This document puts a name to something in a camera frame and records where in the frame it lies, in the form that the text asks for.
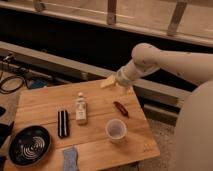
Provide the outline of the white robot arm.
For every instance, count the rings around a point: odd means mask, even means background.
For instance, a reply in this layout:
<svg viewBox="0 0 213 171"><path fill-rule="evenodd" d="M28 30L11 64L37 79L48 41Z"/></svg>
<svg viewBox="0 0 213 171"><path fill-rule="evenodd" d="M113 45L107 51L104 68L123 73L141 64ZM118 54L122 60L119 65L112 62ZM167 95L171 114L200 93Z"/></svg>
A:
<svg viewBox="0 0 213 171"><path fill-rule="evenodd" d="M168 171L213 171L213 53L162 50L140 43L132 49L131 60L101 86L130 87L158 70L193 86L176 121Z"/></svg>

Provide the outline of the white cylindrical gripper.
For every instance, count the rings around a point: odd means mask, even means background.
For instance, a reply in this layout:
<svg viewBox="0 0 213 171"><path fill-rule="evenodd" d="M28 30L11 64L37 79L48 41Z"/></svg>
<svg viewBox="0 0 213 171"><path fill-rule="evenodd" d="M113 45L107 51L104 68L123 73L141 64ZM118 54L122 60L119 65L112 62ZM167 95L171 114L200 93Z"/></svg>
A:
<svg viewBox="0 0 213 171"><path fill-rule="evenodd" d="M111 75L101 82L100 87L106 88L112 86L117 82L119 85L125 88L126 94L131 93L131 87L134 82L142 76L142 73L136 68L133 63L128 63L122 66L117 72L116 76Z"/></svg>

